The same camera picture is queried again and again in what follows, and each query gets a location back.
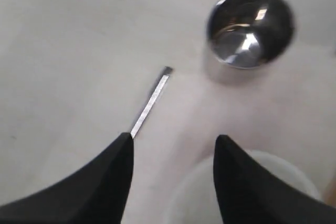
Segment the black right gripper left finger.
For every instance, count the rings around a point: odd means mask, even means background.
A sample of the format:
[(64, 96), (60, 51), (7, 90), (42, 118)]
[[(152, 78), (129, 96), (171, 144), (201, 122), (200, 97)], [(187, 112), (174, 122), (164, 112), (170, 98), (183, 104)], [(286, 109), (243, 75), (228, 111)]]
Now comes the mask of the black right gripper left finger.
[(121, 133), (65, 179), (1, 206), (1, 223), (121, 223), (134, 168), (134, 140)]

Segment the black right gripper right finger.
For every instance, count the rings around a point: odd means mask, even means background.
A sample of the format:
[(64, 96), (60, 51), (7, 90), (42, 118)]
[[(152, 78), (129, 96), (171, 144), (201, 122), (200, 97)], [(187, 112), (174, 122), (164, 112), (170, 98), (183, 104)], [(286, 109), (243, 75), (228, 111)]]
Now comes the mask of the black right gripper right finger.
[(335, 223), (335, 208), (289, 186), (227, 135), (215, 142), (213, 178), (223, 223)]

